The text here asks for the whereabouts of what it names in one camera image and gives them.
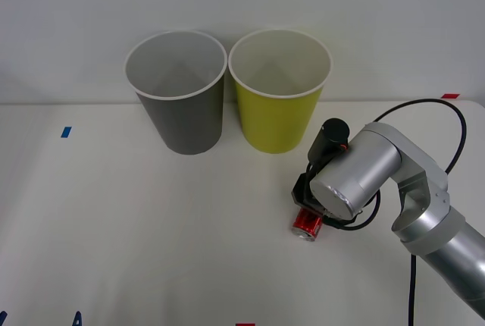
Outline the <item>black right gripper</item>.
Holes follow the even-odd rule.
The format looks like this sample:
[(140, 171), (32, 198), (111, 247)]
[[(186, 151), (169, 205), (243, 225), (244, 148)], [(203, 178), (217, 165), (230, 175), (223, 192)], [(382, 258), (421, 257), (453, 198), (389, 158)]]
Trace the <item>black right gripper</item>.
[(323, 216), (323, 206), (311, 193), (306, 173), (301, 173), (299, 175), (291, 195), (294, 203), (302, 209), (309, 211), (320, 218)]

